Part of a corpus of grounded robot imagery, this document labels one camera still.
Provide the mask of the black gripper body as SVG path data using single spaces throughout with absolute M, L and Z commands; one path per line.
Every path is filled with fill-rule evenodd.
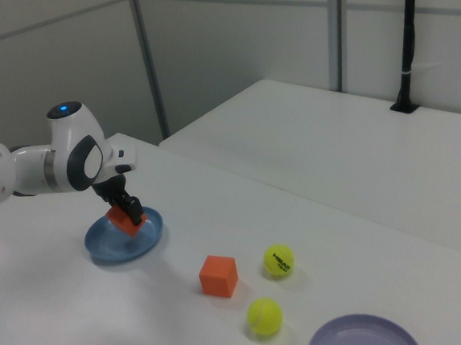
M 126 176 L 119 174 L 106 179 L 104 182 L 94 183 L 92 188 L 96 195 L 100 196 L 105 202 L 125 203 L 128 196 L 125 186 Z

